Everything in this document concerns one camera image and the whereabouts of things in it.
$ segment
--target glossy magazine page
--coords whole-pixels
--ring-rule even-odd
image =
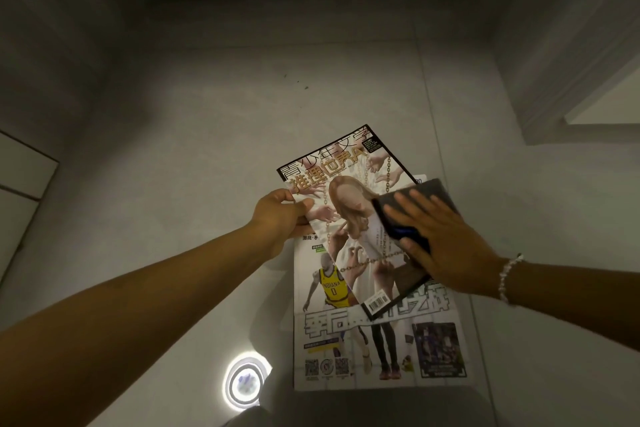
[[[346,244],[337,263],[348,261],[355,246]],[[347,284],[319,236],[295,240],[295,390],[473,383],[450,291],[425,284],[372,321],[359,305],[360,278]]]
[[[355,294],[375,319],[428,279],[388,237],[375,213],[372,199],[416,181],[367,125],[283,165],[278,173],[296,201],[314,200],[307,217],[315,245],[324,247],[325,259],[350,287],[348,297],[344,287],[334,288],[337,303],[353,305]]]

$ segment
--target bracelet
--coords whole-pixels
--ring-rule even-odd
[[[507,305],[510,305],[510,304],[507,298],[507,287],[504,285],[504,282],[506,281],[507,276],[511,271],[511,267],[513,267],[515,264],[523,260],[524,260],[524,257],[522,256],[522,253],[518,253],[518,256],[515,259],[511,259],[510,261],[508,261],[507,264],[502,269],[502,272],[500,272],[500,286],[498,287],[498,292],[500,293],[500,300]]]

